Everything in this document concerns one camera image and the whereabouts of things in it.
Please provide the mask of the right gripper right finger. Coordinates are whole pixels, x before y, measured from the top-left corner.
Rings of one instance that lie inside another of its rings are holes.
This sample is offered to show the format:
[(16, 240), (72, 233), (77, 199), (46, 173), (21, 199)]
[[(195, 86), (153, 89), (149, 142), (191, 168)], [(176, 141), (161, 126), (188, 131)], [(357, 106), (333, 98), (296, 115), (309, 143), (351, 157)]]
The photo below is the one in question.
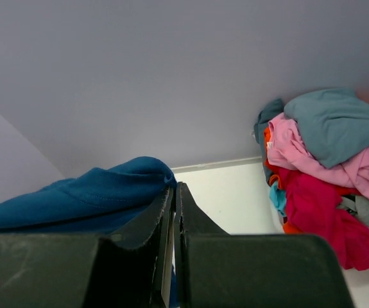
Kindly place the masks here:
[(181, 307), (353, 307), (332, 248), (315, 235), (231, 235), (175, 192), (175, 269)]

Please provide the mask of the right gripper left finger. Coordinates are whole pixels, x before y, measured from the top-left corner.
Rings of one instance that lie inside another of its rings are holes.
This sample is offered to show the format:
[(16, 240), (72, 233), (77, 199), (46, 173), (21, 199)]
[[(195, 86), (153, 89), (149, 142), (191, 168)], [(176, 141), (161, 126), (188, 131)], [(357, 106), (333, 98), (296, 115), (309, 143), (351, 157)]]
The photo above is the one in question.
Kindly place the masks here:
[(0, 234), (0, 307), (167, 307), (173, 195), (110, 235)]

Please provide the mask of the navy blue t shirt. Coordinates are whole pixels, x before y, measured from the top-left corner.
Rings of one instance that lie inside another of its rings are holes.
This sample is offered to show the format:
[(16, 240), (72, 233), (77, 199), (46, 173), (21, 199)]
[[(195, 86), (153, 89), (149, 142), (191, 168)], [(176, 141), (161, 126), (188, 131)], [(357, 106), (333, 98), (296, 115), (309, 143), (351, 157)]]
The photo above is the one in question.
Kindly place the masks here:
[(153, 157), (95, 167), (0, 203), (0, 233), (111, 233), (176, 185), (172, 170)]

